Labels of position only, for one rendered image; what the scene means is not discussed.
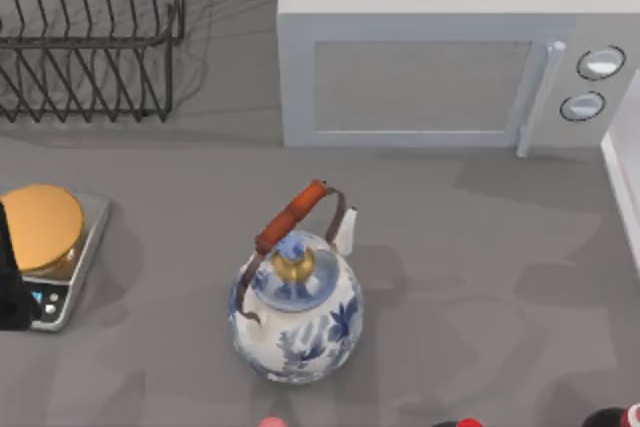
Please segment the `blue and white teapot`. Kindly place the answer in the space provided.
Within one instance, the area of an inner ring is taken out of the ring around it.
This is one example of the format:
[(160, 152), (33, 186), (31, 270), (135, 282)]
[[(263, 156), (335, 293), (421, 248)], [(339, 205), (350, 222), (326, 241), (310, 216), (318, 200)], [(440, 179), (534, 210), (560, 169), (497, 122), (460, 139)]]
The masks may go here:
[(364, 297), (347, 262), (357, 214), (340, 190), (314, 179), (255, 237), (227, 320), (236, 352), (260, 376), (316, 382), (357, 346)]

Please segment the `microwave oven door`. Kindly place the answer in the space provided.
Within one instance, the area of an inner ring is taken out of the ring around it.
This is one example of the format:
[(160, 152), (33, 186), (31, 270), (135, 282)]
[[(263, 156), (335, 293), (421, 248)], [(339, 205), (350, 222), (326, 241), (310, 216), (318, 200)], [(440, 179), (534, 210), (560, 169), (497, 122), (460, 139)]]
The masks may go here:
[(533, 14), (280, 14), (284, 141), (512, 148), (568, 25)]

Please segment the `silver kitchen scale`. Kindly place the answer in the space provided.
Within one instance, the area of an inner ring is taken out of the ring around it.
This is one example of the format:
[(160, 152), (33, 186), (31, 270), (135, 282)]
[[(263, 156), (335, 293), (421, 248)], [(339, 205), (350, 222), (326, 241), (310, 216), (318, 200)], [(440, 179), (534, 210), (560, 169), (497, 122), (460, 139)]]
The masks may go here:
[(71, 318), (109, 219), (111, 202), (108, 198), (73, 191), (71, 193), (81, 203), (85, 215), (84, 243), (71, 277), (67, 280), (54, 280), (20, 272), (42, 309), (41, 318), (32, 323), (29, 329), (31, 331), (57, 332)]

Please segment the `microwave knob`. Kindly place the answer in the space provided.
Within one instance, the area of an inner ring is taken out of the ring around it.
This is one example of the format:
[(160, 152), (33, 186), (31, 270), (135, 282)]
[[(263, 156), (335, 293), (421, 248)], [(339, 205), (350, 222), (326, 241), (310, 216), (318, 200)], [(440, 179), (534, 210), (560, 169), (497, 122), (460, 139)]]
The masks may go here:
[(606, 104), (602, 94), (590, 91), (566, 98), (560, 105), (559, 113), (566, 121), (586, 122), (597, 117), (605, 109)]
[(576, 70), (588, 81), (600, 81), (617, 74), (626, 62), (625, 52), (617, 46), (589, 50), (579, 58)]

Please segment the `jar with golden lid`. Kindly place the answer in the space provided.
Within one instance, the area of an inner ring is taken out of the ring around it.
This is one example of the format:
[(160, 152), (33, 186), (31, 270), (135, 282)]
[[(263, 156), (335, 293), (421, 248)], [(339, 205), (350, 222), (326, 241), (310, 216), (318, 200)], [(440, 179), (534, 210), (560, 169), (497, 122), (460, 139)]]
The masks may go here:
[(85, 215), (76, 196), (63, 187), (29, 184), (1, 195), (0, 202), (20, 272), (69, 279), (85, 235)]

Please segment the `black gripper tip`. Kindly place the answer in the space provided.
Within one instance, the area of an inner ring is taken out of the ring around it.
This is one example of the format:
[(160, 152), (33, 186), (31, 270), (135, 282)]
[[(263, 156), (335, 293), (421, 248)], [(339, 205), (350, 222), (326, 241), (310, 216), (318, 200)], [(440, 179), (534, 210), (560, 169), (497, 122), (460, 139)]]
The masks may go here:
[(20, 274), (4, 204), (0, 202), (0, 331), (28, 331), (42, 309)]

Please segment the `dark bottle with red label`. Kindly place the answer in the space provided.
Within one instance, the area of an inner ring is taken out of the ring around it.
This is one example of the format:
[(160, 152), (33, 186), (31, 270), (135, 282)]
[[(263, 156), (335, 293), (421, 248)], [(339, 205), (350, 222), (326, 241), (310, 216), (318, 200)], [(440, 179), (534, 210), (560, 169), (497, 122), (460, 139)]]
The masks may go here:
[(640, 427), (640, 403), (607, 407), (591, 413), (581, 427)]

